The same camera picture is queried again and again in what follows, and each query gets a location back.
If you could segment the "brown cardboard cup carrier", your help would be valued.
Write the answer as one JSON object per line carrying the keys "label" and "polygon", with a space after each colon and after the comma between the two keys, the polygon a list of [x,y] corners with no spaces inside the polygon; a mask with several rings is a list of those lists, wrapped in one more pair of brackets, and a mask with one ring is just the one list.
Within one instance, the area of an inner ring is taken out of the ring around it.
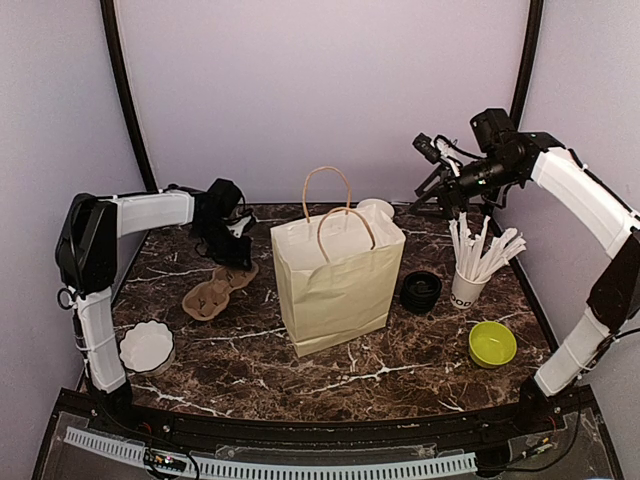
{"label": "brown cardboard cup carrier", "polygon": [[216,267],[209,281],[199,283],[183,297],[183,311],[197,321],[213,320],[227,308],[231,294],[248,286],[258,272],[257,263],[248,271]]}

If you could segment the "cream paper bag with handles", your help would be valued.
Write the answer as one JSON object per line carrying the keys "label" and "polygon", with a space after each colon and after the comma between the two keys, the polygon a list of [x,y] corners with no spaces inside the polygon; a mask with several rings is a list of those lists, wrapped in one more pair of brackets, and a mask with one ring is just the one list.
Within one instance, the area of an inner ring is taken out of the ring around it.
{"label": "cream paper bag with handles", "polygon": [[299,357],[387,323],[406,237],[384,213],[356,206],[270,230],[281,318]]}

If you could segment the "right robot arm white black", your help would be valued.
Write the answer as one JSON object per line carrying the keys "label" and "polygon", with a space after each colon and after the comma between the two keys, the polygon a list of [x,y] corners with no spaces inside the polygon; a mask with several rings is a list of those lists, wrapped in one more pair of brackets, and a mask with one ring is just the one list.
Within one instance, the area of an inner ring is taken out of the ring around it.
{"label": "right robot arm white black", "polygon": [[547,133],[502,132],[481,142],[483,156],[460,165],[445,139],[424,133],[414,148],[436,167],[423,199],[435,198],[454,218],[471,198],[492,189],[533,183],[571,214],[607,259],[591,287],[581,318],[533,376],[533,390],[510,413],[521,434],[534,432],[549,416],[551,398],[593,368],[613,342],[631,333],[639,316],[639,212],[596,180],[575,152]]}

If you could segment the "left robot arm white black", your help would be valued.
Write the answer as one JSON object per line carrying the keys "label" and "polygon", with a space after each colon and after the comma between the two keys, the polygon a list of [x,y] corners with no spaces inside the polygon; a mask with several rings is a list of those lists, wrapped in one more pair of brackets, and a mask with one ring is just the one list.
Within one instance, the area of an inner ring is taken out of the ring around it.
{"label": "left robot arm white black", "polygon": [[216,264],[252,266],[250,229],[257,219],[241,190],[217,179],[206,191],[171,185],[157,193],[74,197],[55,248],[62,288],[57,302],[73,313],[76,347],[85,376],[99,392],[128,390],[112,320],[118,242],[134,233],[188,225]]}

